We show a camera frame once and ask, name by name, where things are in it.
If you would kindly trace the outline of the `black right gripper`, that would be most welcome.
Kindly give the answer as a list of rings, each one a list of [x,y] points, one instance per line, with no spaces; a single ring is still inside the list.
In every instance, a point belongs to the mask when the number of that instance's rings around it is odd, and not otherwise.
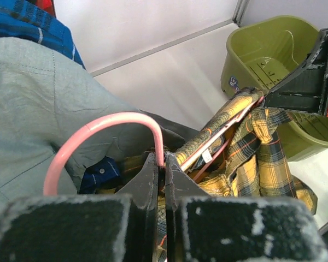
[[[265,95],[265,108],[328,117],[328,28],[322,32],[324,41],[316,43],[308,58]]]

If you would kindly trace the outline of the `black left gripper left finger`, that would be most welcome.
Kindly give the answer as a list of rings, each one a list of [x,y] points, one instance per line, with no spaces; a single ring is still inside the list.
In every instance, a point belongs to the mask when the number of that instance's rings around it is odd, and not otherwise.
[[[140,172],[117,195],[125,201],[116,261],[155,261],[159,168],[150,153]]]

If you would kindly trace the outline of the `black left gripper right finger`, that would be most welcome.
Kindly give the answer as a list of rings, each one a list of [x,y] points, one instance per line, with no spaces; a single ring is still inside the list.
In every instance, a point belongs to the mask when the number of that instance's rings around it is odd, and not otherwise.
[[[209,261],[210,196],[166,156],[166,232],[168,261]]]

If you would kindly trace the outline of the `yellow plaid shirt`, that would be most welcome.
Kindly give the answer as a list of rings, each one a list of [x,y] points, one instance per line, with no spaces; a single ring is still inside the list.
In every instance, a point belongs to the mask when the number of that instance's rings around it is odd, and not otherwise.
[[[287,122],[284,111],[254,109],[209,148],[223,151],[213,171],[202,158],[191,164],[212,198],[184,205],[183,245],[171,261],[319,260],[322,244],[305,212],[316,212],[317,197],[290,173],[276,132]]]

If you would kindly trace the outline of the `pink wire hanger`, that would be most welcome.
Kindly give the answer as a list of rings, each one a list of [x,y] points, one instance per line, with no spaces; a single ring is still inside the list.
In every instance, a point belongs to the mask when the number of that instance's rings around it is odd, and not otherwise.
[[[81,127],[58,150],[44,181],[44,195],[56,195],[63,168],[68,169],[80,194],[93,194],[120,179],[116,161],[149,147],[162,154],[164,145],[180,147],[198,131],[148,112],[102,116]]]

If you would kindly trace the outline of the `grey shirt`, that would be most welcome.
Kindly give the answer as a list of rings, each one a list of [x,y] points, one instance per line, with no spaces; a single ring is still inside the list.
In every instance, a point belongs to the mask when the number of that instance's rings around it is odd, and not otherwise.
[[[0,38],[0,213],[15,198],[42,194],[52,159],[79,128],[135,110],[61,53]]]

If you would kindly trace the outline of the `blue plaid shirt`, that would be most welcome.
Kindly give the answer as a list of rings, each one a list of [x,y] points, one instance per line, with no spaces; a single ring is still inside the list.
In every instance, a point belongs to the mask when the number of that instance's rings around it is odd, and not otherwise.
[[[71,31],[30,1],[0,1],[0,38],[15,37],[55,50],[85,68]]]

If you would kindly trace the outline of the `red plaid shirt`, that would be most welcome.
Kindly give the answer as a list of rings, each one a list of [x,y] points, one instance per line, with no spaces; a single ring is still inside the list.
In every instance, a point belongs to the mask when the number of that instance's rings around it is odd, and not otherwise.
[[[37,0],[37,6],[49,13],[52,17],[56,17],[53,0]]]

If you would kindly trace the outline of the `green plastic basket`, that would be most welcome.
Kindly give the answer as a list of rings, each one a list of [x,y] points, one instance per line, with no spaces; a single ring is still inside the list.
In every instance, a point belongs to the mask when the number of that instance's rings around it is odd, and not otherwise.
[[[298,17],[277,16],[234,31],[226,43],[222,90],[233,96],[244,87],[255,87],[267,95],[308,58],[316,43],[324,41],[324,29]],[[279,125],[277,133],[288,160],[302,160],[328,148],[328,117],[286,111],[291,120]]]

